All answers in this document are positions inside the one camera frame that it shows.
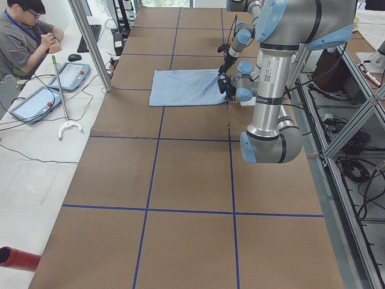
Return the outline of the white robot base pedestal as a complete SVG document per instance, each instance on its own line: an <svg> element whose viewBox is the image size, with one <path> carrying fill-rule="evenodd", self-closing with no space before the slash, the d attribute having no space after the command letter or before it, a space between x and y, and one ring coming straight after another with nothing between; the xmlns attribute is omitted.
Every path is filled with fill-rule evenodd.
<svg viewBox="0 0 385 289"><path fill-rule="evenodd" d="M260 43L277 28L277 24L286 10L287 3L287 1L265 1L256 25L255 38L253 39L256 39L256 41ZM236 95L242 105L252 105L255 103L257 88L262 82L259 77L264 76L264 74L261 73L264 56L266 56L266 54L259 51L254 66L247 61L239 64L238 68L240 69L240 73L246 76L244 80L249 85L248 87L240 87L241 79L237 76L231 78L231 84L236 87Z"/></svg>

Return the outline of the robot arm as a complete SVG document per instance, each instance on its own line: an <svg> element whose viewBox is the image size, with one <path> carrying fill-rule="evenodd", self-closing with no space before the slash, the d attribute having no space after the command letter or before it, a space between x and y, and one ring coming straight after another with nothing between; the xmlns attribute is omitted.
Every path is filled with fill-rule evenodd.
<svg viewBox="0 0 385 289"><path fill-rule="evenodd" d="M301 133L283 107L292 56L346 43L353 33L356 1L228 1L248 12L231 44L222 45L218 87L227 100L254 100L251 124L240 136L248 163L287 163L301 150Z"/></svg>
<svg viewBox="0 0 385 289"><path fill-rule="evenodd" d="M224 63L218 70L218 76L226 76L227 71L235 64L241 52L255 38L256 25L262 12L265 1L226 1L227 11L248 12L252 24L238 21L235 16L226 43L217 49L218 53L224 53Z"/></svg>

